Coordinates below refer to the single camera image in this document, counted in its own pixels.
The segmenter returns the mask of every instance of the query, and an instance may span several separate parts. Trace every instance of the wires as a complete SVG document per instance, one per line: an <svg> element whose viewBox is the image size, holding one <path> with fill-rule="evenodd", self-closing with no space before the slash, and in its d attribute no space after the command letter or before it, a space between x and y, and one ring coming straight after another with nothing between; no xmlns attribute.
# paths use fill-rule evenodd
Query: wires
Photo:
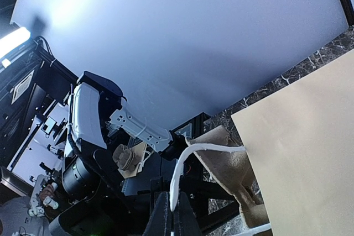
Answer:
<svg viewBox="0 0 354 236"><path fill-rule="evenodd" d="M144 168L144 165L145 165L145 162L151 157L151 152L149 152L149 151L147 151L147 150L144 150L144 152L143 152L143 159L142 159L142 161L141 162L139 162L138 163L138 165L137 165L137 167L141 167L141 169L143 170L143 168Z"/></svg>
<svg viewBox="0 0 354 236"><path fill-rule="evenodd" d="M162 157L160 156L160 177L162 177Z"/></svg>
<svg viewBox="0 0 354 236"><path fill-rule="evenodd" d="M187 175L191 169L192 169L192 166L189 165L189 170L185 173L185 175Z"/></svg>
<svg viewBox="0 0 354 236"><path fill-rule="evenodd" d="M25 229L24 227L20 226L19 229L20 229L20 230L19 230L18 233L19 233L20 235L22 235L22 236L28 236L28 235L29 235L29 234L27 234L26 229Z"/></svg>
<svg viewBox="0 0 354 236"><path fill-rule="evenodd" d="M51 48L49 46L49 43L47 42L47 40L43 37L43 36L38 36L36 39L40 39L45 43L46 49L48 51L48 53L54 57L53 53L51 52Z"/></svg>

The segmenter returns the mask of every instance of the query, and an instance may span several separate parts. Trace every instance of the white cable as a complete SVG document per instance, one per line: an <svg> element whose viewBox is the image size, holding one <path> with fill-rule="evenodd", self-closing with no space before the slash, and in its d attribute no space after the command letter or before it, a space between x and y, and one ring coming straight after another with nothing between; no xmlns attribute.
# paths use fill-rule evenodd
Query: white cable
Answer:
<svg viewBox="0 0 354 236"><path fill-rule="evenodd" d="M144 152L143 152L143 161L139 162L137 166L141 167L143 169L144 165L145 165L145 162L150 158L151 154L152 154L151 152L148 152L147 150L144 150Z"/></svg>
<svg viewBox="0 0 354 236"><path fill-rule="evenodd" d="M173 212L176 208L178 201L179 179L183 171L183 163L190 154L199 150L215 150L223 152L246 151L243 146L219 146L214 144L193 144L186 148L176 164L175 171L173 172L171 185L170 185L170 209Z"/></svg>
<svg viewBox="0 0 354 236"><path fill-rule="evenodd" d="M49 67L51 67L51 66L52 66L52 64L53 64L55 61L56 61L56 58L55 58L52 62L50 62Z"/></svg>
<svg viewBox="0 0 354 236"><path fill-rule="evenodd" d="M266 232L267 230L270 230L271 228L272 228L272 226L270 226L270 223L267 223L265 225L249 229L245 232L241 232L241 233L236 234L234 236L253 236L253 235L260 233L260 232Z"/></svg>

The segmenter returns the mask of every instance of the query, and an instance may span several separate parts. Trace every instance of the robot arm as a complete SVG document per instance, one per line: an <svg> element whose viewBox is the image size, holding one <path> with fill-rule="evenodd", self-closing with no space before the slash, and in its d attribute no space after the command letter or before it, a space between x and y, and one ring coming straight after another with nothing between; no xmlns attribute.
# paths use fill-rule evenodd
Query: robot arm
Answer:
<svg viewBox="0 0 354 236"><path fill-rule="evenodd" d="M38 200L39 194L41 192L41 190L43 189L43 187L48 184L50 180L49 176L44 176L44 175L38 175L37 180L35 182L35 186L33 188L33 192L29 201L30 204L30 209L28 210L28 214L31 217L43 217L45 216L44 213L44 208L40 205L40 200ZM58 187L58 185L56 183L52 183L51 184L54 188L54 190L56 190L56 188ZM54 201L52 198L50 198L49 196L47 196L45 198L45 200L43 201L43 205L44 206L50 206L52 209L57 209L59 207L58 203L56 201Z"/></svg>
<svg viewBox="0 0 354 236"><path fill-rule="evenodd" d="M186 147L184 139L133 113L129 104L121 101L124 98L123 92L112 81L85 71L77 83L72 110L72 134L75 141L82 139L107 149L100 128L100 119L106 118L108 137L123 129L158 153L165 152L175 143L179 147ZM71 153L72 148L67 143L64 155L67 157Z"/></svg>

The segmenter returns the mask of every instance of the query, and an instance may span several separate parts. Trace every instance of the bright light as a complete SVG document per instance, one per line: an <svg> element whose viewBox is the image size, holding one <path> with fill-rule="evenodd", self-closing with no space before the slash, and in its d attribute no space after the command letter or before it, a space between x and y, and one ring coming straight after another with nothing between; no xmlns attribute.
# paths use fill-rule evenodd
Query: bright light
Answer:
<svg viewBox="0 0 354 236"><path fill-rule="evenodd" d="M9 65L11 65L11 61L5 58L4 60L1 61L1 64L6 68Z"/></svg>
<svg viewBox="0 0 354 236"><path fill-rule="evenodd" d="M30 36L31 33L25 27L21 27L0 39L0 58L23 44Z"/></svg>
<svg viewBox="0 0 354 236"><path fill-rule="evenodd" d="M50 0L51 23L56 29L70 28L94 12L92 3L97 0Z"/></svg>

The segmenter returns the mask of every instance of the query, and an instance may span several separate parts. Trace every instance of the dark marble surface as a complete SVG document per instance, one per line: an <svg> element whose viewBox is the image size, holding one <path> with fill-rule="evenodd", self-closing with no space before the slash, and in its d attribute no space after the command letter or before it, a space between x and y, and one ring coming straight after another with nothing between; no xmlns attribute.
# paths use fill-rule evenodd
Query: dark marble surface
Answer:
<svg viewBox="0 0 354 236"><path fill-rule="evenodd" d="M207 132L219 125L226 127L237 139L238 144L242 144L240 136L237 133L231 115L260 101L261 99L279 91L296 80L308 75L320 67L332 62L346 52L354 49L354 28L350 27L336 39L304 59L302 62L283 73L275 80L256 90L252 94L243 98L239 102L225 109L221 113L213 116L204 123L204 131Z"/></svg>
<svg viewBox="0 0 354 236"><path fill-rule="evenodd" d="M352 49L354 49L354 27L350 27L346 32L342 33L336 39L304 59L302 62L287 72L277 77L275 80L271 81L252 94L243 98L239 102L225 109L221 113L207 120L204 123L204 131L207 132L219 125L223 125L232 133L234 139L237 141L237 144L242 145L241 138L238 135L237 129L231 119L232 114L260 101L261 99L271 95L276 91L279 91L280 89L310 74L311 72L316 71L320 67L332 62L333 60L337 59ZM205 179L208 181L213 181L208 173L205 174ZM252 190L253 192L259 193L257 182L253 184ZM210 200L209 212L214 212L228 204L229 202L223 200ZM245 229L246 227L244 226L242 219L240 216L238 216L209 235L235 235L244 231Z"/></svg>

